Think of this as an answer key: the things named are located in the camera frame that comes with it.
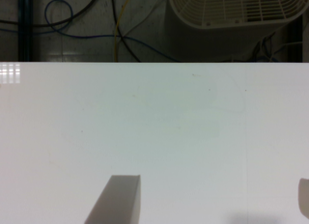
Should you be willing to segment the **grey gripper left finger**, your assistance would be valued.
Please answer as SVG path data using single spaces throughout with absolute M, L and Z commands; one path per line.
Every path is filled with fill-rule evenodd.
M 113 175 L 84 224 L 139 224 L 141 177 Z

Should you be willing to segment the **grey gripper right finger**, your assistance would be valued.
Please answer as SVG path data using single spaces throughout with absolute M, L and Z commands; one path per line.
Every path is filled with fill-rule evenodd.
M 309 180 L 300 179 L 298 184 L 298 206 L 300 212 L 309 219 Z

